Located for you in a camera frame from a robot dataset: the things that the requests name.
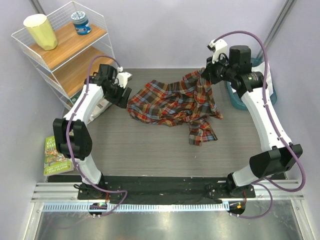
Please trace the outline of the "red brown plaid shirt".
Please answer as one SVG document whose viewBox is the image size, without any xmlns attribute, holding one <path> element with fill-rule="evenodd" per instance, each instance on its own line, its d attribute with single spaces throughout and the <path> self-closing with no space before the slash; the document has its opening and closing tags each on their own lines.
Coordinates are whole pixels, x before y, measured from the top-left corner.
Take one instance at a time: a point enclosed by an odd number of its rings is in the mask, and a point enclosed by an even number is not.
<svg viewBox="0 0 320 240">
<path fill-rule="evenodd" d="M 211 83 L 201 75 L 204 68 L 190 72 L 180 81 L 152 80 L 127 102 L 127 112 L 136 121 L 168 127 L 187 124 L 188 142 L 202 143 L 218 138 L 208 118 L 223 119 L 215 103 Z"/>
</svg>

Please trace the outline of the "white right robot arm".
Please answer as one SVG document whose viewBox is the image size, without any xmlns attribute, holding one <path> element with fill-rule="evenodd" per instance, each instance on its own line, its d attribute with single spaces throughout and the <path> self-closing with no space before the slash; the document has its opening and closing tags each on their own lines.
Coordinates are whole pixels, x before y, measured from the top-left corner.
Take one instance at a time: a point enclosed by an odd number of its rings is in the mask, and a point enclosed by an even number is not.
<svg viewBox="0 0 320 240">
<path fill-rule="evenodd" d="M 206 60 L 202 77 L 211 84 L 229 82 L 246 105 L 258 132 L 262 152 L 252 156 L 249 164 L 227 176 L 226 193 L 233 198 L 252 183 L 289 171 L 303 149 L 293 144 L 282 128 L 268 93 L 263 93 L 264 75 L 252 70 L 251 49 L 247 45 L 228 47 L 211 43 L 213 55 Z"/>
</svg>

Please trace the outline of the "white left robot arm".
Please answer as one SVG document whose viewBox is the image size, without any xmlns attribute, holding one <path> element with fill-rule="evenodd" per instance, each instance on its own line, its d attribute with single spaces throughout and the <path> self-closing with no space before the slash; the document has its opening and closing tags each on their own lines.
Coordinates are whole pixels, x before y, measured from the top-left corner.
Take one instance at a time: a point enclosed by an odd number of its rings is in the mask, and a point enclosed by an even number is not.
<svg viewBox="0 0 320 240">
<path fill-rule="evenodd" d="M 79 98 L 62 118 L 53 121 L 56 149 L 80 173 L 82 185 L 89 187 L 89 194 L 100 200 L 107 192 L 104 176 L 98 170 L 93 157 L 93 141 L 87 128 L 95 107 L 101 100 L 126 108 L 131 88 L 127 86 L 132 74 L 121 67 L 100 64 L 99 69 L 88 75 Z"/>
</svg>

